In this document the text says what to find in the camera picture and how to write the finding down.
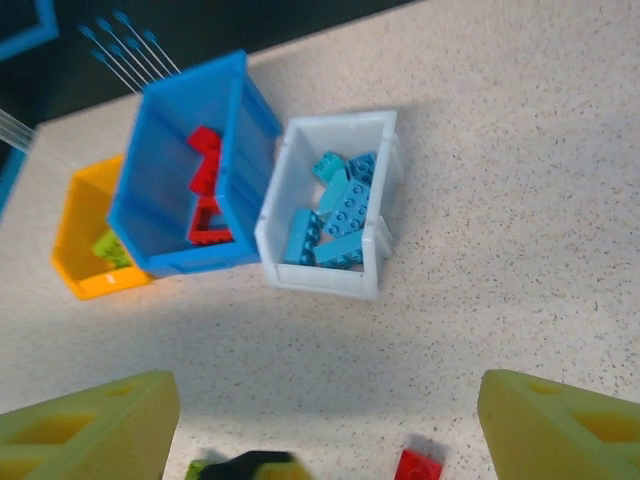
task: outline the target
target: blue plastic bin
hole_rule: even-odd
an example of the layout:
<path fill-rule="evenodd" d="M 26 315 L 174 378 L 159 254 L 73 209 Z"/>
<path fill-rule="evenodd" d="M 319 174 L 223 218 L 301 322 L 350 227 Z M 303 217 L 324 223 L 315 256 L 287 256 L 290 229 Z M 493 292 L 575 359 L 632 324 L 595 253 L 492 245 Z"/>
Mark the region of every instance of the blue plastic bin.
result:
<path fill-rule="evenodd" d="M 215 195 L 231 243 L 187 239 L 197 196 L 189 183 L 202 156 L 187 145 L 201 125 L 222 136 Z M 108 222 L 136 263 L 156 277 L 260 261 L 253 230 L 282 127 L 238 51 L 148 86 Z"/>

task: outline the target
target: orange plastic bin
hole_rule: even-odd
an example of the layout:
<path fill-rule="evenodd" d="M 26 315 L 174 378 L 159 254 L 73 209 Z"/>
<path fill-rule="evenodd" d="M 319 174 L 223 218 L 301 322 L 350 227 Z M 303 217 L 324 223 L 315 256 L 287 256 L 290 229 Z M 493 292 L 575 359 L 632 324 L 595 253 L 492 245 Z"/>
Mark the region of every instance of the orange plastic bin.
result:
<path fill-rule="evenodd" d="M 106 218 L 120 176 L 123 155 L 78 170 L 71 178 L 51 262 L 81 300 L 139 287 L 151 275 L 135 266 L 114 268 L 91 247 L 109 230 Z"/>

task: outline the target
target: white countertop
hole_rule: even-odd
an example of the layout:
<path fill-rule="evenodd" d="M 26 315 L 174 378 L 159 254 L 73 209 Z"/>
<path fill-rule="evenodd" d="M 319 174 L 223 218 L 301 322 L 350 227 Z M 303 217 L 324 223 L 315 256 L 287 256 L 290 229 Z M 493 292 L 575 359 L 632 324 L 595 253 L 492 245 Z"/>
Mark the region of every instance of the white countertop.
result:
<path fill-rule="evenodd" d="M 432 0 L 252 57 L 285 124 L 399 111 L 376 303 L 272 290 L 260 265 L 76 300 L 49 262 L 65 191 L 126 148 L 138 98 L 41 125 L 0 227 L 0 411 L 169 369 L 168 480 L 251 449 L 391 479 L 406 445 L 491 479 L 485 370 L 639 401 L 638 25 L 632 0 Z"/>

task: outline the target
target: white plastic bin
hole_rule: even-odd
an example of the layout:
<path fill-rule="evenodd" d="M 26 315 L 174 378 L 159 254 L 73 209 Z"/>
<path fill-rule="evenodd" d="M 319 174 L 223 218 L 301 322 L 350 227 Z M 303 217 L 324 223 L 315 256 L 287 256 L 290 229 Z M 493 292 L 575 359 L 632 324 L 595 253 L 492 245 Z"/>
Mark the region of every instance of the white plastic bin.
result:
<path fill-rule="evenodd" d="M 396 185 L 404 176 L 396 118 L 395 111 L 380 111 L 291 120 L 255 231 L 269 286 L 377 298 L 382 263 L 392 252 L 391 233 L 384 219 L 390 213 Z M 282 263 L 295 211 L 315 209 L 324 189 L 311 168 L 327 150 L 344 159 L 377 152 L 363 231 L 362 271 Z"/>

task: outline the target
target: plastic storage bin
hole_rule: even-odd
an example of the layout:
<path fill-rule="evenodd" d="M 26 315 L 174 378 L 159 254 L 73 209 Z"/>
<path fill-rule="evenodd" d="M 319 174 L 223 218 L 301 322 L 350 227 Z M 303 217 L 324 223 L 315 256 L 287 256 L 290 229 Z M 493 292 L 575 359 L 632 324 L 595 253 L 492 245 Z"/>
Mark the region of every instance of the plastic storage bin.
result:
<path fill-rule="evenodd" d="M 114 269 L 91 248 L 109 230 L 106 222 L 123 156 L 78 170 L 71 178 L 51 262 L 81 300 L 138 287 L 151 276 L 136 266 Z"/>
<path fill-rule="evenodd" d="M 189 183 L 202 162 L 187 138 L 199 126 L 222 136 L 215 196 L 230 243 L 187 238 L 198 199 Z M 108 217 L 136 263 L 164 277 L 259 262 L 253 231 L 281 133 L 242 51 L 145 88 Z"/>
<path fill-rule="evenodd" d="M 396 117 L 395 111 L 383 111 L 291 120 L 255 232 L 268 285 L 363 299 L 378 296 L 383 259 L 392 252 L 384 218 L 404 175 Z M 344 158 L 377 152 L 363 230 L 363 271 L 283 263 L 295 211 L 314 209 L 323 190 L 311 168 L 327 150 Z"/>

